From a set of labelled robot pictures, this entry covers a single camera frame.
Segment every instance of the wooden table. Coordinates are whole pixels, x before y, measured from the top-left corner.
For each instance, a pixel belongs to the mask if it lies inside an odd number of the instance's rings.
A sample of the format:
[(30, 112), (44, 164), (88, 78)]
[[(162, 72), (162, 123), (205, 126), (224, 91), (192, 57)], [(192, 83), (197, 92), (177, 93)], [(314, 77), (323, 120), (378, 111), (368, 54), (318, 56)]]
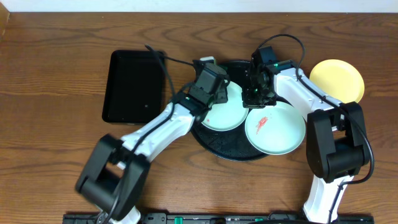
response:
[[(182, 60), (249, 59), (262, 40), (278, 33), (306, 45), (307, 74), (329, 58), (361, 72), (376, 170), (370, 181), (348, 187), (339, 212), (398, 222), (397, 14), (155, 13), (11, 14), (0, 43), (0, 222), (61, 223), (64, 213), (96, 211), (74, 191), (80, 171), (101, 136), (139, 128), (101, 119), (114, 50), (148, 43)], [(270, 44), (281, 60), (299, 59), (293, 40)], [(194, 77), (190, 67), (169, 62), (168, 68), (176, 88)], [(305, 142), (284, 156), (231, 162), (188, 134), (153, 162), (138, 206), (171, 213), (297, 211), (312, 177)]]

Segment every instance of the red sauce stain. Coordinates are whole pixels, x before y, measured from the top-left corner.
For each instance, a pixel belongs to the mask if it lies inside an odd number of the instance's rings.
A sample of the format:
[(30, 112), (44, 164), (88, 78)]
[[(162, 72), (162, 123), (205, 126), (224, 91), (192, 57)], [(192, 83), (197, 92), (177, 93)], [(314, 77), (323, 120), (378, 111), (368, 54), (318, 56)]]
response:
[(261, 120), (259, 121), (259, 124), (257, 124), (257, 126), (256, 126), (256, 128), (257, 128), (256, 134), (259, 134), (260, 129), (267, 123), (267, 121), (268, 121), (267, 117), (261, 118)]

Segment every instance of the yellow plate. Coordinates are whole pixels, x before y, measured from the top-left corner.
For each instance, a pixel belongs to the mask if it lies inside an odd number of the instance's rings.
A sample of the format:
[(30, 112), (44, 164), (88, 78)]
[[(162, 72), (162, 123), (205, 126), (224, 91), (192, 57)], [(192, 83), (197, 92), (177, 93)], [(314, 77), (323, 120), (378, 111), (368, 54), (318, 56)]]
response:
[(343, 103), (358, 103), (365, 90), (361, 74), (342, 60), (320, 62), (312, 69), (310, 80), (326, 94)]

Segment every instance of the black circular platform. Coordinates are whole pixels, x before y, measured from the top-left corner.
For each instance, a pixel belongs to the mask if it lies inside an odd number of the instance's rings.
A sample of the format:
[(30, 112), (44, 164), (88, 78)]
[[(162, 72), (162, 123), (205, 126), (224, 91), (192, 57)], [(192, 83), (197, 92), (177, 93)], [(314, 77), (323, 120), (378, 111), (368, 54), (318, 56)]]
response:
[[(227, 71), (232, 82), (242, 87), (250, 62), (236, 60), (221, 63), (219, 66)], [(205, 149), (224, 159), (253, 161), (268, 156), (268, 154), (258, 151), (249, 142), (244, 131), (244, 122), (229, 131), (214, 131), (201, 123), (195, 123), (192, 134)]]

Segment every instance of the green connector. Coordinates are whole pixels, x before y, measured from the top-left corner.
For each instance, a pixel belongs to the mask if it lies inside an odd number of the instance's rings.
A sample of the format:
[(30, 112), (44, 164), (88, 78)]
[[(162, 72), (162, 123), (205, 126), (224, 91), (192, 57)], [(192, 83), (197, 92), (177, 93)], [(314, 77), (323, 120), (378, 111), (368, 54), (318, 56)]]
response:
[(174, 218), (174, 224), (182, 224), (182, 220), (183, 220), (182, 217), (175, 217)]

